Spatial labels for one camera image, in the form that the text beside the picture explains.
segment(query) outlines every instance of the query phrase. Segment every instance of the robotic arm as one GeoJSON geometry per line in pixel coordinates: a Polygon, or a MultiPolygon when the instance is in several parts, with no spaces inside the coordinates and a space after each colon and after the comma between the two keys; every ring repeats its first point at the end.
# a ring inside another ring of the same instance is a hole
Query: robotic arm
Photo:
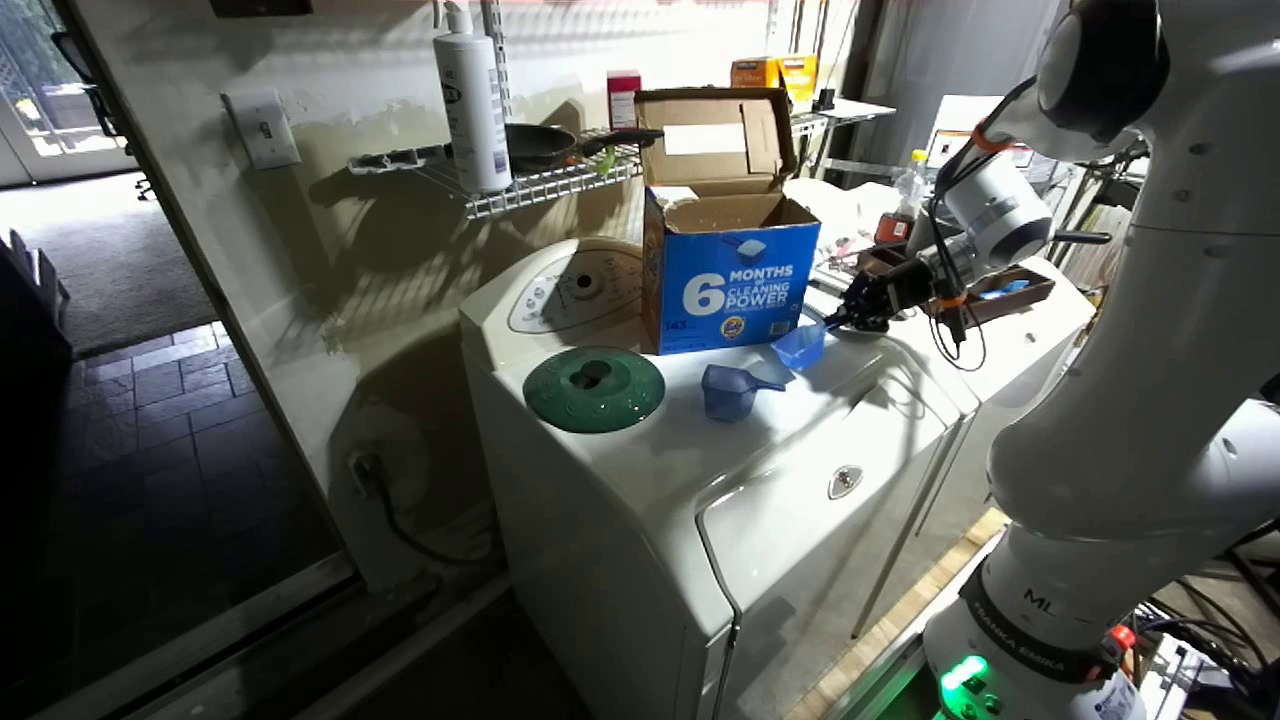
{"type": "Polygon", "coordinates": [[[1000,714],[1142,714],[1101,658],[1148,590],[1280,517],[1276,0],[1073,0],[1030,83],[950,169],[1000,145],[1078,155],[1142,130],[1127,265],[1069,375],[990,445],[1012,528],[925,626],[927,665],[981,654],[1000,714]]]}

